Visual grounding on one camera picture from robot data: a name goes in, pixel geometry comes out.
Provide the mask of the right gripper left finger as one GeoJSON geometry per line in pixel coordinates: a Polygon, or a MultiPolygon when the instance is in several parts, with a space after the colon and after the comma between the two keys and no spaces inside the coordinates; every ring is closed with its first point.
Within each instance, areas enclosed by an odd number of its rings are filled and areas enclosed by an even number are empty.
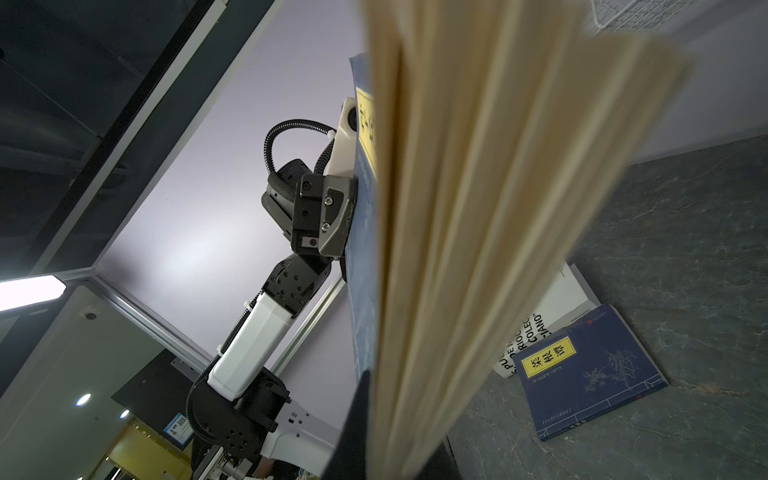
{"type": "Polygon", "coordinates": [[[362,373],[333,455],[321,480],[365,480],[371,372],[362,373]]]}

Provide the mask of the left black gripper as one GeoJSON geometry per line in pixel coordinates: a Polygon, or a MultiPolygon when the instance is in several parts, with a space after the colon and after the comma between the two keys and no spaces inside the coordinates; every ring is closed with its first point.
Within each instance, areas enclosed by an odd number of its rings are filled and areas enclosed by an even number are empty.
{"type": "Polygon", "coordinates": [[[356,178],[308,173],[296,187],[291,249],[300,255],[341,258],[357,199],[356,178]]]}

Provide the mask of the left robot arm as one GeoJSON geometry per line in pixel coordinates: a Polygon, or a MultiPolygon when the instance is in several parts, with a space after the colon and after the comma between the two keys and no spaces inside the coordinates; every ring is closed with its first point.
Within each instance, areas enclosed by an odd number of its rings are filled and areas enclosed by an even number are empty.
{"type": "Polygon", "coordinates": [[[245,305],[217,355],[193,382],[185,417],[196,439],[221,448],[233,466],[228,476],[246,475],[263,458],[320,474],[331,459],[340,432],[295,402],[265,363],[288,329],[328,278],[334,261],[345,260],[357,197],[351,173],[335,173],[333,160],[353,160],[358,115],[350,110],[337,128],[317,121],[283,121],[266,135],[268,187],[264,209],[291,244],[259,293],[245,305]],[[308,129],[329,137],[314,168],[295,159],[274,164],[278,135],[308,129]]]}

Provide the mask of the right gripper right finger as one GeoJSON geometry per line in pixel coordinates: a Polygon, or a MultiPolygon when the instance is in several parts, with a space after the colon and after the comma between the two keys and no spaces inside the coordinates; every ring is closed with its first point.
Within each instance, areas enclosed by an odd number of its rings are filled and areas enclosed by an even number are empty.
{"type": "Polygon", "coordinates": [[[461,480],[450,442],[443,440],[419,474],[419,480],[461,480]]]}

